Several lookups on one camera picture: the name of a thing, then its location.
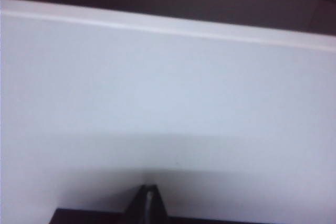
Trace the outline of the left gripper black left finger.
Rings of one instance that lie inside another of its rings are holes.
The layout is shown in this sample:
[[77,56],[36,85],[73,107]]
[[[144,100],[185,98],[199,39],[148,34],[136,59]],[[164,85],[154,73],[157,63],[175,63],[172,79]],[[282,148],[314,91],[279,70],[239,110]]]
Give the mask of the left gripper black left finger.
[[123,223],[149,223],[149,187],[141,186],[123,214]]

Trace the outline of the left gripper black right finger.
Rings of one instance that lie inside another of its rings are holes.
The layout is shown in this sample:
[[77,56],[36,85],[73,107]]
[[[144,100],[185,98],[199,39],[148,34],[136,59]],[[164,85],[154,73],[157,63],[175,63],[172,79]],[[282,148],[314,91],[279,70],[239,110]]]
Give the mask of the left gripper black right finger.
[[151,187],[151,192],[153,194],[151,199],[151,223],[170,223],[169,216],[157,185]]

